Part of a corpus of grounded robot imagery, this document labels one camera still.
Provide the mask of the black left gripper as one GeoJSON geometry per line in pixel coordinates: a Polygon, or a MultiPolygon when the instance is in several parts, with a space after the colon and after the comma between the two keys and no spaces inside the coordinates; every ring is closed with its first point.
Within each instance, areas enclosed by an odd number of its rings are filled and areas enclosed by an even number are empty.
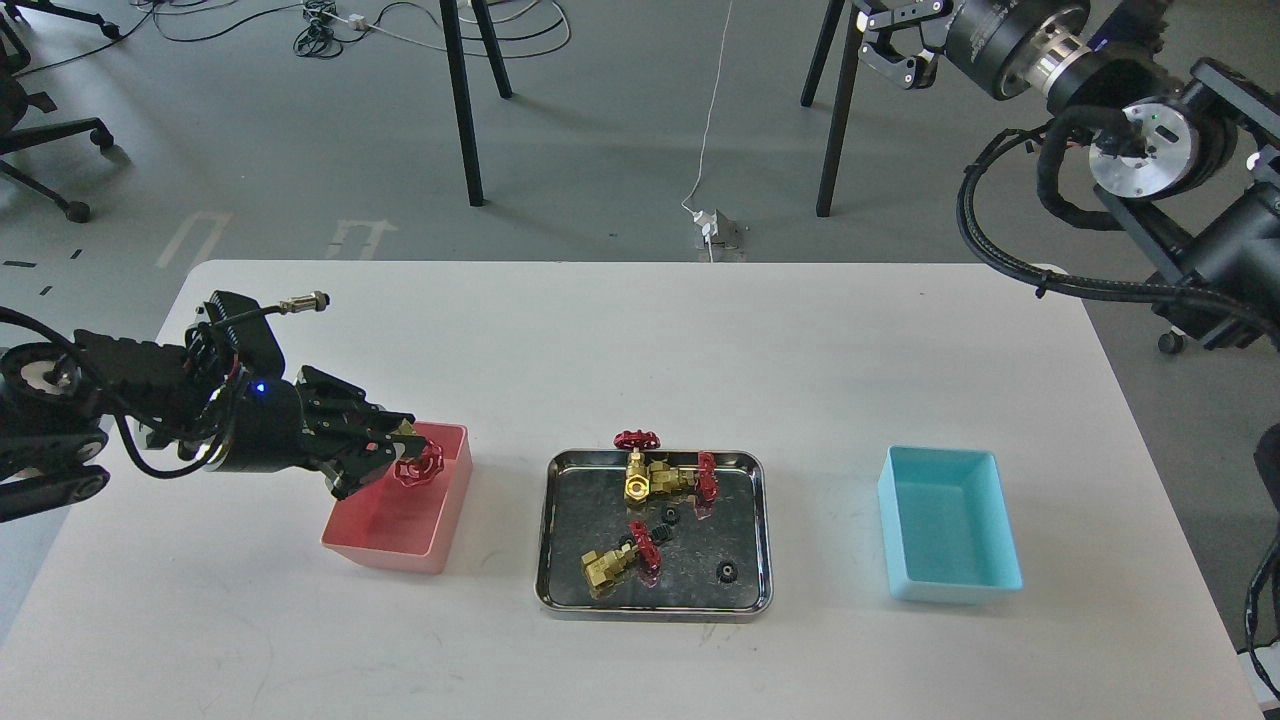
{"type": "Polygon", "coordinates": [[[236,401],[230,434],[206,469],[273,473],[302,468],[323,474],[330,495],[342,501],[425,448],[412,415],[374,406],[360,387],[302,366],[294,382],[250,382],[236,401]]]}

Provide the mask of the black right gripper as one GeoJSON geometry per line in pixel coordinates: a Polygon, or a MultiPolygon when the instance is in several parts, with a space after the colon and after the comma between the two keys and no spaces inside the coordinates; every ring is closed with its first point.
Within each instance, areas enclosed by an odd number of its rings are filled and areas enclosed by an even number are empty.
{"type": "Polygon", "coordinates": [[[854,27],[863,32],[860,60],[904,90],[933,86],[940,58],[997,101],[1028,88],[1023,77],[1028,54],[1044,24],[1076,33],[1089,14],[1088,1],[854,1],[854,27]],[[923,47],[902,54],[891,42],[900,29],[941,33],[945,42],[922,37],[923,47]]]}

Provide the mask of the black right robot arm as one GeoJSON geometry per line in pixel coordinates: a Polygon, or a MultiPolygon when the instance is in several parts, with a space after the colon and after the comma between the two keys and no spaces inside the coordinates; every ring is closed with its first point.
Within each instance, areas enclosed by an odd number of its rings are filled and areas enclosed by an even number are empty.
{"type": "Polygon", "coordinates": [[[1187,81],[1155,59],[1165,1],[1123,1],[1082,38],[1087,1],[855,1],[817,211],[829,211],[859,67],[928,88],[947,61],[995,100],[1042,94],[1048,119],[1004,129],[957,192],[965,245],[1038,295],[1144,304],[1170,323],[1158,347],[1277,342],[1277,102],[1233,68],[1199,59],[1187,81]],[[1018,145],[1037,149],[1036,195],[1082,231],[1121,232],[1153,265],[1111,281],[1032,265],[980,227],[986,172],[1018,145]]]}

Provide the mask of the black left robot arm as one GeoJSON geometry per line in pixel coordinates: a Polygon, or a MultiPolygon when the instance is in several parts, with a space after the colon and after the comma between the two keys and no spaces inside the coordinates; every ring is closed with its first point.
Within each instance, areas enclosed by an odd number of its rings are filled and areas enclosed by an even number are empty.
{"type": "Polygon", "coordinates": [[[106,416],[131,461],[157,479],[302,468],[321,473],[338,500],[384,475],[433,479],[443,452],[412,415],[314,366],[284,378],[270,316],[320,313],[329,302],[321,291],[269,305],[216,291],[178,345],[90,331],[65,337],[4,307],[4,324],[38,341],[3,352],[3,520],[100,492],[110,479],[95,462],[108,443],[106,416]]]}

